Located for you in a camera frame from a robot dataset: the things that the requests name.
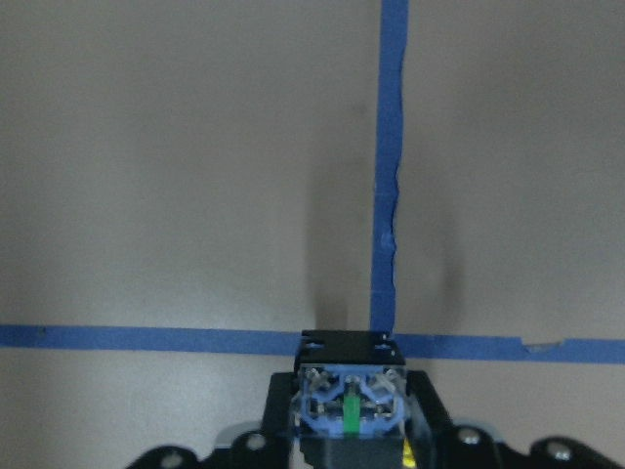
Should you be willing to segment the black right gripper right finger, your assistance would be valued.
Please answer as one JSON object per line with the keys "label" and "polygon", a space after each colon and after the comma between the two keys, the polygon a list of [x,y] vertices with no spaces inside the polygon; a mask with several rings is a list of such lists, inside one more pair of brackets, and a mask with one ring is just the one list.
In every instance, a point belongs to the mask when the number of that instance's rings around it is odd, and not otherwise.
{"label": "black right gripper right finger", "polygon": [[406,397],[405,436],[416,467],[451,468],[455,425],[425,371],[407,372]]}

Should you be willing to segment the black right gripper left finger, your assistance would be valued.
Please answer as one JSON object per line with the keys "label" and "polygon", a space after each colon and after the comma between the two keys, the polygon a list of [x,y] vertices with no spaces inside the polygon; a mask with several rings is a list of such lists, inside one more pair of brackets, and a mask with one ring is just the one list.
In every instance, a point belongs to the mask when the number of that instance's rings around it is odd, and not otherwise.
{"label": "black right gripper left finger", "polygon": [[261,450],[261,467],[285,469],[290,467],[295,434],[292,401],[296,388],[293,372],[279,372],[271,376],[261,435],[266,443]]}

